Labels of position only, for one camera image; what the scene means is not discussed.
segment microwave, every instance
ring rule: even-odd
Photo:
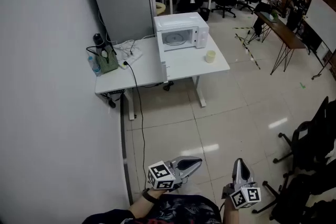
[[[206,47],[209,26],[197,12],[154,17],[154,23],[160,50]]]

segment tiled floor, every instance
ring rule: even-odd
[[[203,159],[200,169],[191,177],[206,197],[222,204],[222,187],[231,182],[236,158],[242,157],[252,167],[261,187],[261,208],[272,196],[261,186],[264,180],[275,189],[282,184],[282,174],[288,162],[273,164],[272,160],[289,151],[279,132],[291,137],[302,122],[311,120],[322,100],[328,95],[336,98],[336,82],[328,70],[314,81],[312,75],[320,70],[314,55],[306,50],[294,52],[286,72],[282,64],[270,72],[281,47],[281,41],[271,33],[264,43],[253,41],[248,46],[261,70],[235,34],[246,37],[255,17],[235,10],[237,18],[219,12],[211,13],[210,34],[230,65],[229,72],[202,77],[202,89],[207,106],[201,108],[190,80],[175,81],[169,92],[162,86],[141,88],[146,141],[145,167],[181,155]],[[131,187],[135,196],[144,188],[142,169],[143,139],[139,101],[135,97],[138,118],[125,123]],[[324,197],[331,198],[335,192]],[[270,223],[269,210],[252,215],[250,209],[240,211],[240,224]]]

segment green bag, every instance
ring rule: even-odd
[[[110,72],[119,67],[117,60],[117,53],[115,52],[112,44],[106,45],[100,34],[93,36],[93,41],[96,46],[86,48],[87,51],[96,55],[97,63],[100,65],[103,74]],[[89,50],[89,48],[96,48],[96,52]]]

